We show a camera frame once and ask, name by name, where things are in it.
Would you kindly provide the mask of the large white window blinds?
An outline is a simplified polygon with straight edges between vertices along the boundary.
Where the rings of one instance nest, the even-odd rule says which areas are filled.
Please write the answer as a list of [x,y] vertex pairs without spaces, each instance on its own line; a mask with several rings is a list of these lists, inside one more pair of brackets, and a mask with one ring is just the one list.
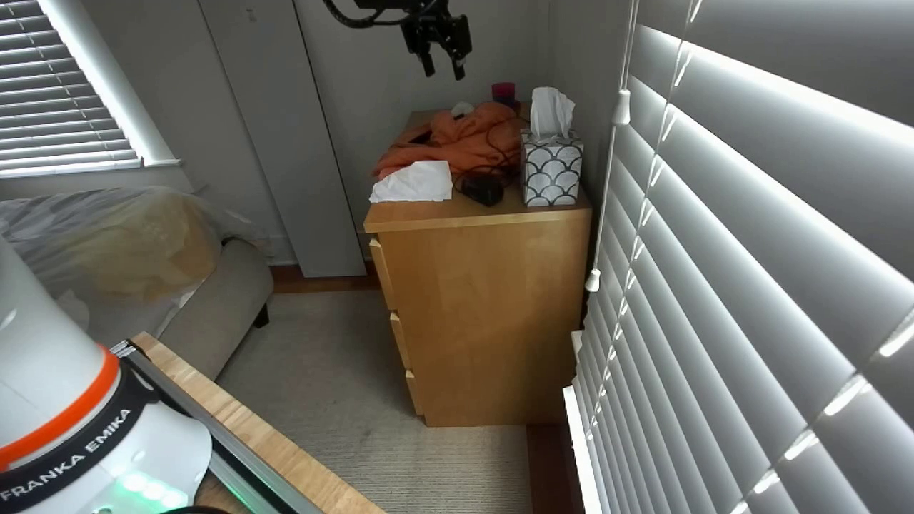
[[914,514],[914,0],[610,0],[596,514]]

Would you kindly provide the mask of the yellowish cushion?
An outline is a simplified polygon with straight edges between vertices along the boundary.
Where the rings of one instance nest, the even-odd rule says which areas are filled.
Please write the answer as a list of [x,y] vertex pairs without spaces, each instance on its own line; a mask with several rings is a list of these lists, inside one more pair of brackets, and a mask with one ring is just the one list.
[[220,243],[199,205],[164,190],[118,203],[69,232],[64,248],[112,296],[178,296],[215,270]]

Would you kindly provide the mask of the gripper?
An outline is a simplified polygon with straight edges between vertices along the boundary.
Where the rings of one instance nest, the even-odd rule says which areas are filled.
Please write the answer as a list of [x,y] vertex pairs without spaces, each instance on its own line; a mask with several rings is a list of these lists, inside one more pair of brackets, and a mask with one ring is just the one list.
[[424,14],[402,23],[401,33],[408,52],[420,59],[425,77],[432,77],[436,72],[431,56],[433,44],[440,46],[450,58],[455,81],[466,77],[466,58],[473,50],[466,14],[451,16],[443,11]]

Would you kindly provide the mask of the white tissue sheet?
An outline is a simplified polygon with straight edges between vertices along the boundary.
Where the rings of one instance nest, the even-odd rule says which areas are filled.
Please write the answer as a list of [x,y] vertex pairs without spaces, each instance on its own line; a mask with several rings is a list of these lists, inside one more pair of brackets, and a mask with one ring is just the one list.
[[453,198],[453,178],[446,161],[418,161],[380,179],[371,203],[442,202]]

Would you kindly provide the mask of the patterned tissue box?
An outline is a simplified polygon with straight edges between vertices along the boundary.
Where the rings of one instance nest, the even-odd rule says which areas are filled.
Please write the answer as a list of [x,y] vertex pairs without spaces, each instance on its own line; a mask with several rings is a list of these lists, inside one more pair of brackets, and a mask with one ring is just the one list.
[[548,86],[532,91],[529,123],[521,131],[521,178],[526,207],[574,205],[584,144],[572,129],[575,102]]

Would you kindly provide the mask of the wooden nightstand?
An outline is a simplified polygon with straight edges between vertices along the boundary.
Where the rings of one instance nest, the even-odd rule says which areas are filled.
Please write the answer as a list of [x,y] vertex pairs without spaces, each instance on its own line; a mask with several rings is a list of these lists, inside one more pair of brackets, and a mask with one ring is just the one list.
[[363,227],[386,254],[430,427],[557,423],[581,324],[591,206],[374,203]]

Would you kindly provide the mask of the nightstand drawer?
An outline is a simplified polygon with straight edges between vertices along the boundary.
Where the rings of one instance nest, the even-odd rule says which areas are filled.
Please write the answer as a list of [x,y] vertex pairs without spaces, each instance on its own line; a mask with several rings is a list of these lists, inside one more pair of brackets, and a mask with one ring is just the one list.
[[378,238],[373,237],[369,241],[369,250],[385,298],[386,306],[388,306],[389,310],[395,311],[397,309],[397,296],[393,283],[391,282],[391,273],[389,273],[388,263],[386,262],[386,254],[384,253],[384,248]]
[[407,339],[403,330],[401,318],[399,318],[397,312],[391,311],[391,314],[389,315],[389,322],[391,322],[391,330],[393,332],[399,358],[401,358],[403,368],[405,368],[406,371],[411,371],[412,364],[411,358],[409,358]]
[[422,407],[421,394],[420,390],[418,389],[417,378],[415,377],[415,374],[412,370],[405,370],[404,378],[407,383],[409,398],[411,398],[413,409],[415,410],[417,416],[422,417],[424,416],[424,409]]

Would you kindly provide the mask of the black alarm clock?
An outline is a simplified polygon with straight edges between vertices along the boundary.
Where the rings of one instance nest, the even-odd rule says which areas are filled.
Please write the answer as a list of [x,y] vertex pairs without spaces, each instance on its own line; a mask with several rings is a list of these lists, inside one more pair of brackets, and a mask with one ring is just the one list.
[[505,186],[499,176],[492,173],[465,173],[457,189],[467,198],[486,207],[493,207],[503,200]]

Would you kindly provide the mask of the orange cloth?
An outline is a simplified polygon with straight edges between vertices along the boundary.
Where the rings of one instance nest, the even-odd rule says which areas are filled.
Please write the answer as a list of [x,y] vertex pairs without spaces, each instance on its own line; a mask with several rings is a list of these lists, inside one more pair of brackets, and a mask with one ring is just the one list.
[[402,130],[372,175],[379,180],[418,161],[446,161],[454,178],[466,172],[509,178],[517,173],[526,127],[515,110],[498,102],[478,104],[461,119],[447,110],[434,111],[427,121]]

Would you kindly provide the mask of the small white window blinds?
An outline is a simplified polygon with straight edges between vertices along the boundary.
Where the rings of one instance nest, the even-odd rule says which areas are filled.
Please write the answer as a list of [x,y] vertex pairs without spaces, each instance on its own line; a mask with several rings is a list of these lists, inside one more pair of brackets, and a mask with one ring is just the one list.
[[178,163],[81,0],[0,0],[0,178]]

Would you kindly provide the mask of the white closet door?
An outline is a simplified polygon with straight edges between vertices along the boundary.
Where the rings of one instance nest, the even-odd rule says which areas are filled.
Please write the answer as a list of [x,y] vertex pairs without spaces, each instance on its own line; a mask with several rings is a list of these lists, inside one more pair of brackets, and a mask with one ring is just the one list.
[[199,0],[301,273],[363,276],[294,0]]

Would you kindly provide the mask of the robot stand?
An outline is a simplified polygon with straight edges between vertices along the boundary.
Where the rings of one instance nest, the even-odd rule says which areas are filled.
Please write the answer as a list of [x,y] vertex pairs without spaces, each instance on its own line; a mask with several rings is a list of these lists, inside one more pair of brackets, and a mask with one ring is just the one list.
[[213,452],[192,514],[385,514],[258,414],[164,343],[141,333],[112,348],[162,393],[202,422]]

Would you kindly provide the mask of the beige couch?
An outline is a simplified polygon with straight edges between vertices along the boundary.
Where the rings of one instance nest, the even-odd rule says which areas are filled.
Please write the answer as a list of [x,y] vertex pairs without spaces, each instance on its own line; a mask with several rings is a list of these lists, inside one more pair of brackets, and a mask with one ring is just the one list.
[[[182,194],[199,205],[220,243],[215,270],[178,296],[148,301],[98,291],[64,248],[66,235],[151,190]],[[268,237],[242,215],[176,189],[106,188],[0,201],[0,238],[75,324],[108,347],[147,333],[216,378],[249,330],[268,323]]]

